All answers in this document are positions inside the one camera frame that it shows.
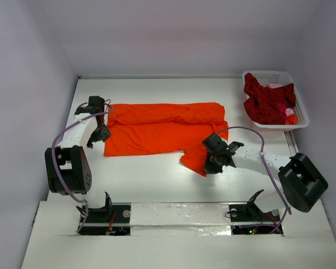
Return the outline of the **orange t-shirt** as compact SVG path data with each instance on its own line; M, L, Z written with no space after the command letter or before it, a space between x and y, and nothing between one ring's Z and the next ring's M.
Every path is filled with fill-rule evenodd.
M227 139L225 108L219 103L114 104L104 156L140 156L182 151L180 162L205 177L202 144L218 133Z

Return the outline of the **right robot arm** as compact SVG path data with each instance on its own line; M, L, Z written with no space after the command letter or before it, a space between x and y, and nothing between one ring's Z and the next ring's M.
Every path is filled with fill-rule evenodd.
M300 152L294 156L266 154L241 142L227 144L218 134L208 136L202 144L207 150L206 174L223 172L224 166L247 169L266 175L273 190L258 190L249 200L246 212L259 220L267 212L288 207L307 213L328 189L328 182L317 167Z

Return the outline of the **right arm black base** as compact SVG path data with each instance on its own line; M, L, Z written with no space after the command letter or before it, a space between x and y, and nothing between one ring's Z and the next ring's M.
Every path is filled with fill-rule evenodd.
M279 213L263 213L253 204L230 204L225 217L231 222L232 235L283 234Z

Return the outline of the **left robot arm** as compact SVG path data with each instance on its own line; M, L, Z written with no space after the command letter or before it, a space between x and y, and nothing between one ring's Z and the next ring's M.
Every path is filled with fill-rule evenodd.
M105 117L113 108L110 100L90 96L74 112L73 123L54 139L45 150L45 165L49 190L63 196L70 196L82 207L82 216L88 214L88 202L76 194L86 195L92 185L92 173L85 150L93 148L96 142L106 142L111 136Z

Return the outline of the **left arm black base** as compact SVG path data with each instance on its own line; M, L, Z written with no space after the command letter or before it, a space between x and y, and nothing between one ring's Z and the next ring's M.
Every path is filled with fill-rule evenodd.
M130 203L114 203L111 213L105 207L89 208L80 235L130 235Z

